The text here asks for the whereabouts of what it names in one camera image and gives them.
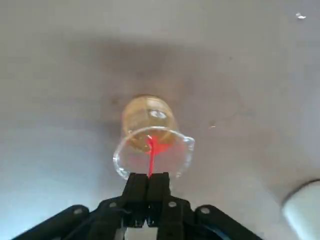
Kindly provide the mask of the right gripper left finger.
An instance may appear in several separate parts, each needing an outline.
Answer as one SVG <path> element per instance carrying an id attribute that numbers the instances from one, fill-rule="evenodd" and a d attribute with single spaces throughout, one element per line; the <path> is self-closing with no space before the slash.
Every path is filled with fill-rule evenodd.
<path id="1" fill-rule="evenodd" d="M 72 205 L 16 236 L 17 240 L 123 240 L 127 228 L 141 228 L 146 218 L 149 178 L 131 173 L 121 196 L 105 199 L 90 211 Z"/>

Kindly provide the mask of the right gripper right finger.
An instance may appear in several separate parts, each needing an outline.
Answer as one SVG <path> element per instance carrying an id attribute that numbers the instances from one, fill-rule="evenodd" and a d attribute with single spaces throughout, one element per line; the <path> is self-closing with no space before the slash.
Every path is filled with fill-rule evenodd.
<path id="1" fill-rule="evenodd" d="M 209 204 L 191 208 L 189 201 L 171 195 L 167 172 L 150 176 L 147 224 L 157 228 L 158 240 L 259 240 L 260 237 Z"/>

